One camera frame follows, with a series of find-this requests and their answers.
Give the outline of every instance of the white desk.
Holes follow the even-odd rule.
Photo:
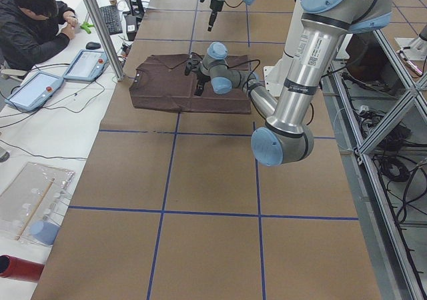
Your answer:
[[[84,49],[89,41],[99,42],[96,30],[91,28],[89,35],[80,30],[69,46],[54,58],[37,66],[54,63],[70,63],[80,49]],[[123,34],[111,37],[116,50],[119,51]],[[66,66],[42,68],[48,73],[62,75]],[[52,104],[68,95],[73,95],[52,107],[67,107],[71,110],[80,110],[87,101],[96,94],[88,106],[80,113],[72,113],[66,109],[41,109],[30,118],[10,127],[0,128],[0,139],[7,143],[22,147],[33,154],[62,157],[87,157],[97,135],[99,122],[104,116],[116,84],[116,78],[108,67],[96,83],[84,88],[86,83],[66,82],[45,105]],[[0,112],[0,117],[12,115],[18,111],[6,105]],[[14,117],[0,118],[0,126],[8,125],[21,120],[27,113]],[[0,144],[10,153],[10,158],[0,163],[0,193],[14,180],[18,172],[27,162],[42,163],[54,167],[66,168],[75,172],[75,177],[68,186],[68,192],[73,193],[85,165],[84,160],[76,159],[44,159],[32,157],[25,152]],[[50,253],[50,247],[43,247],[28,243],[20,243],[0,237],[0,255],[12,255],[30,261],[45,263]],[[28,300],[31,298],[35,283],[0,279],[0,295],[2,299]]]

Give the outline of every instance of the computer mouse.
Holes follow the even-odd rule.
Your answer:
[[[88,50],[95,50],[95,49],[99,49],[101,47],[101,44],[98,42],[88,42],[86,45],[86,49]]]

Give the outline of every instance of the person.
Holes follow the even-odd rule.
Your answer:
[[[75,37],[78,23],[74,10],[62,1],[0,0],[0,49],[5,66],[28,71],[52,58]]]

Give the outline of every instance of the green object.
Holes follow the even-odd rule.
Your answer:
[[[95,25],[91,25],[90,23],[88,23],[87,21],[84,21],[82,24],[81,24],[81,26],[80,26],[80,28],[82,28],[84,31],[86,31],[88,34],[90,34],[90,33],[92,33],[92,31],[91,31],[91,29],[89,29],[89,28],[92,28],[92,27],[94,27]]]

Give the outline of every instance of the tablet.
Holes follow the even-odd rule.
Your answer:
[[[64,73],[65,80],[92,82],[98,78],[107,64],[103,51],[80,50]]]
[[[5,102],[25,111],[35,110],[62,87],[63,82],[62,77],[38,71],[8,96]]]

